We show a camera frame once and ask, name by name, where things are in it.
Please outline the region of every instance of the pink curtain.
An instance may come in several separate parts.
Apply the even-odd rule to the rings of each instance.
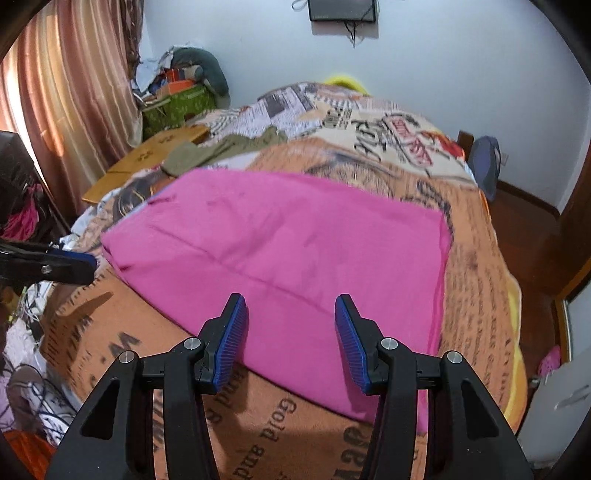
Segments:
[[[34,152],[68,220],[140,130],[128,80],[126,1],[53,0],[0,66],[0,129],[19,133]]]

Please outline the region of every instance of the pink object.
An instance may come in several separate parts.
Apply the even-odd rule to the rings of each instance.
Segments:
[[[304,175],[195,169],[102,243],[121,278],[194,335],[231,293],[244,295],[241,362],[353,419],[373,421],[378,398],[350,377],[339,294],[385,336],[437,353],[450,247],[439,211]],[[420,431],[426,419],[422,404]]]
[[[25,242],[33,236],[35,228],[37,228],[37,223],[39,223],[39,213],[37,212],[35,199],[33,198],[37,187],[41,189],[40,185],[29,187],[24,207],[20,212],[8,217],[4,230],[0,233],[0,238]]]
[[[561,352],[560,345],[554,345],[552,350],[544,357],[538,367],[538,375],[545,377],[550,372],[560,368]]]

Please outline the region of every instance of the metal screw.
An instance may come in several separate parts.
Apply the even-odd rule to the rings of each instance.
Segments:
[[[121,362],[122,364],[128,364],[134,358],[135,353],[131,352],[130,350],[127,350],[126,352],[123,352],[121,355],[119,355],[119,362]]]
[[[451,351],[447,353],[447,359],[453,364],[459,364],[462,360],[464,360],[464,357],[462,357],[460,352]]]
[[[398,348],[398,342],[390,337],[383,338],[380,343],[386,350],[395,350]]]
[[[195,350],[201,345],[201,340],[195,337],[187,338],[183,345],[187,350]]]

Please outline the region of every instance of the bedspread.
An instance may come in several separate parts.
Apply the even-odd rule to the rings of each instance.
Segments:
[[[257,136],[270,125],[290,139],[211,168],[306,173],[441,211],[452,245],[439,353],[464,354],[517,429],[527,400],[518,348],[520,292],[453,141],[392,102],[313,83],[284,87],[240,113],[216,111],[197,122],[214,134],[207,144],[231,133]],[[157,171],[124,187],[91,222],[79,250],[101,256],[100,233],[168,182]],[[118,280],[106,262],[97,276],[90,287],[58,287],[43,318],[42,352],[81,399],[124,349],[152,355],[187,335]],[[165,478],[161,393],[156,395],[154,451],[158,477]],[[371,426],[291,395],[243,367],[205,405],[222,478],[320,480],[353,478],[361,470]],[[255,466],[243,463],[250,451],[263,452]],[[413,479],[422,478],[425,454],[426,437],[418,436]]]

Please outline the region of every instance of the wooden floor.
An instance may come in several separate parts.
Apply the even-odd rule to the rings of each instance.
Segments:
[[[499,247],[522,291],[520,346],[531,378],[559,343],[552,300],[569,281],[573,266],[561,251],[558,220],[552,214],[501,190],[490,210]]]

